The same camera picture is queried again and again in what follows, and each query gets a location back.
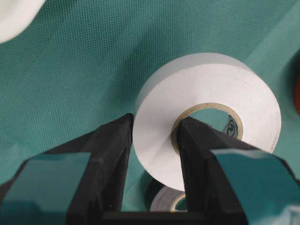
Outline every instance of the fabric backdrop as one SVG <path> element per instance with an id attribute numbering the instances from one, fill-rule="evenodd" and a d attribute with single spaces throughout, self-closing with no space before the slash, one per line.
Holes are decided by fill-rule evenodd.
<path id="1" fill-rule="evenodd" d="M 191 53 L 245 62 L 282 116 L 275 154 L 300 177 L 300 1 L 47 0 L 31 25 L 0 44 L 0 183 L 29 157 L 133 112 L 145 81 Z M 145 210 L 151 177 L 132 149 L 123 210 Z"/>

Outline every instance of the center hole of tape roll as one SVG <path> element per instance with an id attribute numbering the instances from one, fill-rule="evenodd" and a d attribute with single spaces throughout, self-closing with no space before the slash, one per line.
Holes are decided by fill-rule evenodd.
<path id="1" fill-rule="evenodd" d="M 238 114 L 226 105 L 219 103 L 205 103 L 195 105 L 184 111 L 175 121 L 171 131 L 172 146 L 177 154 L 179 148 L 177 144 L 177 130 L 181 120 L 186 117 L 192 117 L 200 120 L 210 127 L 221 131 L 229 136 L 242 139 L 243 126 Z"/>
<path id="2" fill-rule="evenodd" d="M 171 212 L 184 212 L 187 211 L 187 201 L 186 201 L 186 194 L 182 194 L 178 196 L 171 206 Z"/>

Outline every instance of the white tape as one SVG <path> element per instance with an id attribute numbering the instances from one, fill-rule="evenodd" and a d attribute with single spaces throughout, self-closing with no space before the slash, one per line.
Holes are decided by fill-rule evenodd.
<path id="1" fill-rule="evenodd" d="M 281 117 L 269 87 L 246 65 L 229 56 L 187 55 L 155 72 L 135 105 L 135 152 L 146 171 L 166 186 L 184 191 L 180 157 L 171 141 L 173 126 L 191 110 L 206 106 L 232 115 L 240 124 L 242 141 L 273 152 Z"/>

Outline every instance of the roll of tape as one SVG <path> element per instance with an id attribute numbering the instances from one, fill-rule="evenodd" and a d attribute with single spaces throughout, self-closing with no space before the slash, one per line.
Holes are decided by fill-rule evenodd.
<path id="1" fill-rule="evenodd" d="M 263 80 L 229 56 L 187 55 L 155 72 L 135 105 L 137 157 L 146 171 L 166 186 L 184 191 L 180 157 L 171 133 L 181 119 L 205 108 L 227 112 L 235 120 L 238 138 L 273 152 L 281 128 L 280 109 Z"/>
<path id="2" fill-rule="evenodd" d="M 186 197 L 184 191 L 178 191 L 164 186 L 152 201 L 150 211 L 154 212 L 176 212 L 176 205 Z"/>
<path id="3" fill-rule="evenodd" d="M 300 76 L 295 85 L 294 103 L 297 113 L 300 115 Z"/>

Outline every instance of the teal clamp pad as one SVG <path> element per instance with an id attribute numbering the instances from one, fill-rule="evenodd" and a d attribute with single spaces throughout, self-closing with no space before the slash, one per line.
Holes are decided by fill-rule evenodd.
<path id="1" fill-rule="evenodd" d="M 300 188 L 283 164 L 262 150 L 212 150 L 250 225 L 300 224 Z"/>
<path id="2" fill-rule="evenodd" d="M 0 224 L 65 224 L 89 158 L 87 152 L 32 158 L 3 200 Z"/>

